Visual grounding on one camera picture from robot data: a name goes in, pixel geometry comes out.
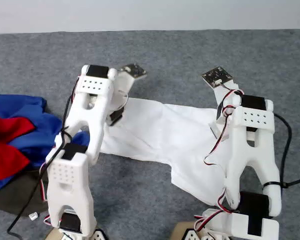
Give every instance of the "gray carpet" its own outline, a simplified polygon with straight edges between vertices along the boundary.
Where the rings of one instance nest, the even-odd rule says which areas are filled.
[[[47,99],[61,116],[84,64],[120,67],[138,62],[148,77],[132,97],[163,103],[215,108],[213,91],[199,77],[223,66],[251,95],[273,100],[275,112],[291,124],[293,139],[285,180],[300,178],[300,30],[204,30],[55,32],[0,35],[0,94]],[[275,156],[280,163],[287,130],[276,121]],[[174,225],[193,220],[207,206],[171,184],[170,167],[101,154],[89,171],[94,213],[110,240],[166,240]],[[241,188],[260,191],[247,169]],[[300,239],[300,185],[284,191],[281,240]],[[22,218],[14,231],[25,240],[43,239],[49,227]],[[0,240],[13,215],[0,211]]]

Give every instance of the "black cable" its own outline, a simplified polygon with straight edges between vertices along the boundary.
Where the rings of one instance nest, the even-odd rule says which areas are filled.
[[[220,85],[225,88],[225,89],[228,89],[229,91],[231,91],[232,89],[228,88],[227,86],[225,86],[223,83],[220,83]]]
[[[63,233],[65,236],[67,236],[68,239],[73,240],[72,237],[70,237],[68,234]]]
[[[289,123],[282,116],[280,116],[277,113],[274,113],[274,116],[277,117],[278,119],[280,119],[284,123],[284,125],[286,126],[286,128],[288,130],[288,138],[286,140],[286,144],[285,144],[284,151],[282,154],[281,165],[280,165],[280,183],[283,184],[284,183],[285,166],[286,166],[286,158],[287,158],[287,154],[288,154],[291,139],[292,139],[292,129],[291,129],[291,126],[289,125]]]
[[[68,113],[68,108],[69,108],[69,104],[70,104],[70,100],[72,98],[72,95],[69,96],[69,98],[67,99],[66,101],[66,105],[65,105],[65,109],[64,109],[64,113],[63,113],[63,118],[62,118],[62,127],[61,127],[61,139],[62,139],[62,143],[61,145],[58,147],[58,149],[55,151],[55,153],[52,155],[50,161],[44,166],[41,174],[39,175],[38,179],[37,179],[37,182],[34,186],[34,188],[32,189],[30,195],[29,195],[29,198],[27,200],[27,202],[25,203],[25,205],[22,207],[22,209],[20,210],[20,212],[18,213],[18,215],[16,216],[16,218],[13,220],[13,222],[11,223],[11,225],[8,227],[8,229],[6,230],[6,233],[11,235],[11,236],[14,236],[16,238],[18,238],[19,240],[23,240],[22,236],[20,236],[19,234],[17,233],[14,233],[14,232],[11,232],[11,229],[14,227],[14,225],[17,223],[17,221],[19,220],[19,218],[21,217],[21,214],[25,211],[26,207],[29,205],[31,199],[33,198],[36,190],[37,190],[37,187],[40,183],[40,180],[42,179],[42,177],[44,176],[44,174],[46,173],[48,167],[50,166],[50,164],[53,162],[53,160],[56,158],[56,156],[58,155],[58,153],[61,151],[61,149],[64,147],[65,145],[65,135],[66,132],[65,132],[65,129],[67,129],[65,127],[65,122],[66,122],[66,118],[67,118],[67,113]]]
[[[79,81],[79,77],[80,77],[80,76],[78,76],[78,78],[76,79],[75,85],[74,85],[74,87],[73,87],[73,89],[72,89],[72,92],[71,92],[71,103],[73,102],[73,97],[74,97],[74,95],[75,95],[75,90],[76,90],[76,86],[77,86],[78,81]]]

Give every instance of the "wooden base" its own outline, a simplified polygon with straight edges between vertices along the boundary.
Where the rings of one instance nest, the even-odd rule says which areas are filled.
[[[61,232],[59,232],[57,228],[53,228],[45,237],[45,240],[61,240],[63,236],[64,235]]]
[[[173,229],[170,240],[182,240],[187,229],[194,228],[194,221],[181,221]]]

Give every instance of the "wire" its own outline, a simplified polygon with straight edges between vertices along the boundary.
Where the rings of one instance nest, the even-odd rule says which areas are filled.
[[[26,207],[29,205],[31,199],[33,198],[38,185],[41,182],[42,177],[44,176],[44,174],[46,173],[48,167],[50,166],[50,164],[53,162],[53,160],[56,158],[56,156],[59,154],[59,152],[61,151],[61,149],[64,147],[65,144],[65,129],[67,129],[65,127],[65,122],[66,122],[66,117],[67,117],[67,113],[68,113],[68,108],[69,108],[69,104],[70,104],[70,100],[72,99],[72,95],[70,95],[66,101],[66,105],[65,105],[65,109],[64,109],[64,113],[63,113],[63,118],[62,118],[62,127],[61,127],[61,139],[62,139],[62,143],[61,145],[58,147],[58,149],[54,152],[54,154],[52,155],[51,159],[47,162],[47,164],[45,164],[45,166],[43,167],[43,171],[39,174],[39,177],[37,179],[37,182],[34,186],[34,188],[32,189],[29,198],[27,200],[27,202],[24,204],[24,206],[22,207],[22,209],[20,210],[20,212],[18,213],[18,215],[16,216],[16,218],[13,220],[13,222],[11,223],[11,225],[8,227],[8,229],[6,230],[6,233],[14,236],[16,238],[18,238],[19,240],[23,240],[23,238],[14,232],[11,232],[11,229],[14,227],[14,225],[17,223],[17,221],[19,220],[19,218],[21,217],[21,214],[25,211]]]
[[[217,216],[218,214],[220,213],[223,213],[224,211],[223,210],[218,210],[216,212],[214,212],[213,214],[211,214],[210,216],[208,216],[207,218],[204,218],[203,216],[201,216],[201,219],[197,220],[195,223],[194,223],[194,230],[196,232],[200,232],[206,225],[208,222],[210,222],[215,216]]]
[[[46,165],[45,162],[42,163],[41,167],[39,168],[39,175],[41,173],[41,170],[43,168],[43,166]],[[45,190],[45,185],[44,185],[44,182],[41,178],[40,180],[40,193],[41,193],[41,199],[43,202],[46,202],[47,201],[47,197],[46,197],[46,190]]]
[[[72,237],[70,237],[68,234],[63,233],[65,236],[67,236],[68,239],[73,240]]]
[[[120,106],[117,108],[117,110],[115,110],[115,111],[118,111],[118,110],[124,108],[124,107],[127,105],[128,100],[129,100],[129,94],[126,93],[126,94],[123,95],[122,97],[126,98],[126,100],[125,100],[124,104],[120,105]]]
[[[51,226],[51,222],[48,221],[48,219],[50,218],[50,215],[46,216],[44,219],[43,219],[43,223],[48,225],[48,226]]]
[[[224,123],[222,132],[221,132],[221,134],[220,134],[218,140],[215,142],[215,144],[214,144],[212,150],[209,152],[209,154],[208,154],[207,156],[205,156],[204,159],[203,159],[203,162],[204,162],[206,165],[208,165],[208,166],[211,166],[211,165],[217,165],[216,163],[208,163],[208,162],[206,162],[206,159],[207,159],[207,157],[209,157],[209,156],[217,149],[219,143],[221,142],[222,137],[224,136],[225,131],[226,131],[226,128],[227,128],[228,117],[229,117],[229,115],[227,115],[227,116],[225,117],[225,123]]]
[[[225,211],[225,212],[228,213],[228,214],[232,214],[232,211],[231,211],[231,210],[227,209],[225,206],[223,206],[223,205],[220,203],[220,200],[224,197],[225,193],[226,193],[226,188],[224,188],[223,193],[219,196],[218,201],[217,201],[217,204],[218,204],[218,207],[219,207],[221,210]]]
[[[228,88],[227,86],[225,86],[223,83],[220,83],[220,85],[221,85],[222,87],[224,87],[225,89],[228,89],[229,91],[232,90],[232,89]]]
[[[280,165],[280,182],[283,183],[284,182],[284,174],[285,174],[285,166],[286,166],[286,158],[287,158],[287,154],[288,154],[291,139],[292,139],[292,129],[291,129],[291,126],[289,125],[289,123],[282,116],[280,116],[277,113],[274,113],[274,116],[277,117],[278,119],[280,119],[284,123],[284,125],[286,126],[286,128],[288,130],[288,138],[286,140],[286,144],[285,144],[284,151],[282,154],[281,165]]]
[[[235,109],[236,107],[233,105],[227,105],[222,109],[222,113],[223,115],[226,117],[227,115],[231,115],[233,113],[233,111],[231,113],[227,113],[227,109]]]
[[[208,232],[208,235],[209,235],[210,237],[212,237],[213,240],[216,240],[216,238],[215,238],[211,233]]]

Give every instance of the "circuit board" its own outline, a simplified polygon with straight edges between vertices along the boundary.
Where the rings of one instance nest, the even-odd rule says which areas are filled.
[[[201,76],[213,89],[220,84],[225,84],[226,82],[233,80],[233,77],[220,66],[203,73]]]

